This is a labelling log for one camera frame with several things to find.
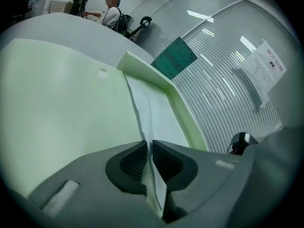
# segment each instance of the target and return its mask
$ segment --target green sign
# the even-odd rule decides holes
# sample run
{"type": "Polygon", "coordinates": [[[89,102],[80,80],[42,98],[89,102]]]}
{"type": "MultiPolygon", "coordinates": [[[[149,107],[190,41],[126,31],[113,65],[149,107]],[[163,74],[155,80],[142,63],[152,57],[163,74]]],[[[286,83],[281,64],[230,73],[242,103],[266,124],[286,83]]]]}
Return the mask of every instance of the green sign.
{"type": "Polygon", "coordinates": [[[152,63],[168,79],[173,79],[197,59],[190,47],[178,37],[152,63]]]}

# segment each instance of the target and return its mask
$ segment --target white t-shirt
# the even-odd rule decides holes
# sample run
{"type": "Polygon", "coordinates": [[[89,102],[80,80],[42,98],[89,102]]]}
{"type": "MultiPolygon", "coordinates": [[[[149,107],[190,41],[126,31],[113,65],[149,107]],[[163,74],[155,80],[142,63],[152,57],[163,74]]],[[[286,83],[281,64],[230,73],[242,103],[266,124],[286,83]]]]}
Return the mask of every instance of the white t-shirt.
{"type": "Polygon", "coordinates": [[[101,12],[100,17],[96,21],[96,23],[105,25],[107,27],[112,27],[117,23],[119,16],[120,16],[120,12],[118,8],[112,7],[104,12],[101,12]]]}

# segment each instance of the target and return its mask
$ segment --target paper document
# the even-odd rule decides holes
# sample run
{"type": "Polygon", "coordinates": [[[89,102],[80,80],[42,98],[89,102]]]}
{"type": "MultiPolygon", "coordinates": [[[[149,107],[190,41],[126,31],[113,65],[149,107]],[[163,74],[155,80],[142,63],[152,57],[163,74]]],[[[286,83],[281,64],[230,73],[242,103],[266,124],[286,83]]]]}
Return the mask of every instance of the paper document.
{"type": "Polygon", "coordinates": [[[167,193],[167,185],[159,174],[152,160],[152,140],[163,140],[189,147],[187,138],[172,110],[165,92],[144,82],[143,80],[126,76],[132,96],[139,113],[142,132],[148,144],[148,162],[145,171],[144,184],[147,185],[147,201],[161,217],[167,193]]]}
{"type": "Polygon", "coordinates": [[[268,101],[268,92],[287,71],[275,51],[265,41],[242,64],[240,68],[254,85],[263,107],[268,101]]]}

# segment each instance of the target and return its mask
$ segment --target light green tray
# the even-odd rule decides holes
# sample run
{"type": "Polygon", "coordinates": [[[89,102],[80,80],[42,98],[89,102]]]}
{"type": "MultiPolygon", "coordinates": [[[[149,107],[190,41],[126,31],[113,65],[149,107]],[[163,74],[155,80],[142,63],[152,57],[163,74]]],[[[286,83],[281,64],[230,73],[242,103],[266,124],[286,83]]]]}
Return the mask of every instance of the light green tray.
{"type": "Polygon", "coordinates": [[[191,148],[207,151],[205,139],[181,93],[175,84],[154,67],[127,51],[118,64],[118,70],[139,78],[164,91],[191,148]]]}
{"type": "Polygon", "coordinates": [[[12,41],[0,58],[2,173],[24,197],[80,156],[142,140],[121,71],[28,39],[12,41]]]}

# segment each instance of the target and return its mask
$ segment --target person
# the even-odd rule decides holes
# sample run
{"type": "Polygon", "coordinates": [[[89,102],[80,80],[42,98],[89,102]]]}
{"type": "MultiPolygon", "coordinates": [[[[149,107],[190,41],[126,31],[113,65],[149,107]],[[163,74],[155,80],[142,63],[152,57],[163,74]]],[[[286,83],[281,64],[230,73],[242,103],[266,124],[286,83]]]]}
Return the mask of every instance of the person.
{"type": "Polygon", "coordinates": [[[87,0],[73,0],[74,4],[71,8],[70,14],[78,16],[79,9],[85,6],[87,0]]]}
{"type": "Polygon", "coordinates": [[[121,0],[106,0],[106,4],[108,9],[102,12],[90,12],[86,11],[82,14],[82,16],[94,15],[99,19],[96,23],[107,26],[112,29],[116,24],[121,15],[121,11],[119,10],[121,0]]]}

